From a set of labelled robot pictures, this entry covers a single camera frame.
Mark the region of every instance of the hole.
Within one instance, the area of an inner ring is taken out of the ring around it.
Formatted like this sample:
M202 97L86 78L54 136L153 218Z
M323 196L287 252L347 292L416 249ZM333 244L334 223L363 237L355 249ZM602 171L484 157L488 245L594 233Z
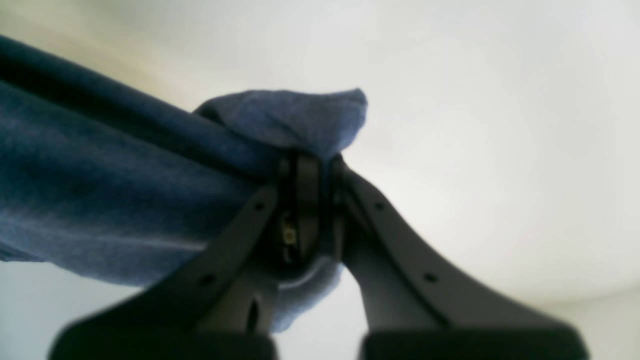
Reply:
M249 309L249 316L246 319L246 331L255 332L255 328L258 325L258 300L251 301L251 308Z
M438 277L435 274L431 273L424 274L424 279L428 282L438 282Z
M213 274L207 274L200 278L200 285L205 286L209 285L216 280L216 277Z

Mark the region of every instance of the black plastic base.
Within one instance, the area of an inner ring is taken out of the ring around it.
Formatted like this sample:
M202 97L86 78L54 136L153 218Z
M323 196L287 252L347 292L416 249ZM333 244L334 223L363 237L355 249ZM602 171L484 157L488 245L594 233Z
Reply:
M362 344L361 360L585 360L578 335L557 330L379 332Z
M79 326L65 332L51 360L275 360L266 336L197 334L181 329Z

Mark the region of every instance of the blue fabric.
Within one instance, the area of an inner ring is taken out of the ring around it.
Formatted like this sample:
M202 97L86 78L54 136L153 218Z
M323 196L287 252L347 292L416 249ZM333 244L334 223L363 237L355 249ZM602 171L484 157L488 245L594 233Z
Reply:
M0 260L148 286L215 241L284 149L347 147L366 106L359 90L248 91L188 113L0 37ZM338 273L283 292L275 329Z

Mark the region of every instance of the screw hole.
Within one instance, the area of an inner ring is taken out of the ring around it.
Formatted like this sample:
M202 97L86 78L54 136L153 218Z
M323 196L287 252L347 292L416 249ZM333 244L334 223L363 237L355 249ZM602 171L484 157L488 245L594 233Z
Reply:
M435 274L426 273L424 279L428 282L438 282L438 277Z
M205 286L209 285L216 280L216 277L213 274L207 274L200 278L200 285Z

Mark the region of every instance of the folded fabric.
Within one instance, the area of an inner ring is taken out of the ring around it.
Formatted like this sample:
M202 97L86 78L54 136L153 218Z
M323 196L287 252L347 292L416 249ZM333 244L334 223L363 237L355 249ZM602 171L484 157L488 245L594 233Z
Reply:
M347 147L366 106L360 90L247 91L188 113L0 37L0 260L151 285L216 240L285 149ZM326 263L282 290L273 330L338 275Z

